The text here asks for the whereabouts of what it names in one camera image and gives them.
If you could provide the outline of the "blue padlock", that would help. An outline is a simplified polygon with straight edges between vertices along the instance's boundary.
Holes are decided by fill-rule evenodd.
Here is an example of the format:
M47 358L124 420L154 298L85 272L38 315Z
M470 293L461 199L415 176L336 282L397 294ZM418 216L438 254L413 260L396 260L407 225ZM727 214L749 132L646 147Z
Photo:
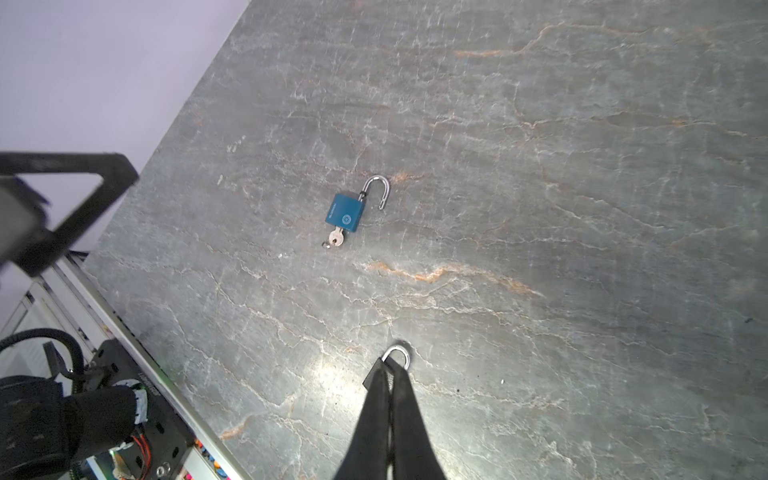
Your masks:
M382 175L373 175L366 180L357 197L351 197L343 193L336 194L326 214L325 222L337 229L355 232L362 218L369 189L374 182L381 182L383 184L383 195L378 205L378 209L383 210L390 195L390 182Z

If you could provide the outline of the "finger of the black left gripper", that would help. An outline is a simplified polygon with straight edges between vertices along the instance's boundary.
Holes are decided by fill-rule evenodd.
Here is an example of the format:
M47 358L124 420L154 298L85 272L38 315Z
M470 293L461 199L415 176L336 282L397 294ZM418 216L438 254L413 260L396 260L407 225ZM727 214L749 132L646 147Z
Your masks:
M46 227L48 204L23 174L92 174L101 184L59 226ZM3 152L1 154L1 264L35 277L70 247L139 179L119 153Z

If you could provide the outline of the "silver key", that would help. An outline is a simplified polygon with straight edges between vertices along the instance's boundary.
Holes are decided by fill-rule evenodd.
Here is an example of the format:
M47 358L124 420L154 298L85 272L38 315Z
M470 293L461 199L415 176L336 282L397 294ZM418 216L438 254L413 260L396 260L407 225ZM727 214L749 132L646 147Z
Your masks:
M339 247L344 243L344 240L344 229L341 227L335 227L329 233L327 240L322 243L322 246L326 249L330 249L331 247Z

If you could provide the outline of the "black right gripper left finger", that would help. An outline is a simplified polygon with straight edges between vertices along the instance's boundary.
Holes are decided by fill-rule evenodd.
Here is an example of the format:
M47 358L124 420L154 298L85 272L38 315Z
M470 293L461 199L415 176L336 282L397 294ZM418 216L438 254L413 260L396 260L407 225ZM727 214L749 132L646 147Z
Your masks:
M367 377L368 390L347 453L335 479L386 479L389 456L390 390L378 359Z

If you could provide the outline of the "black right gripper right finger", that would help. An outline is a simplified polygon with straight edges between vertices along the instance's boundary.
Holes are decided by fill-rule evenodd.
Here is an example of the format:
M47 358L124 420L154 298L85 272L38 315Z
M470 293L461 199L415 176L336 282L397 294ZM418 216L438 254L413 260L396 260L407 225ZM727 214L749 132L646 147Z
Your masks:
M392 453L395 479L445 479L433 451L408 372L396 361L393 373Z

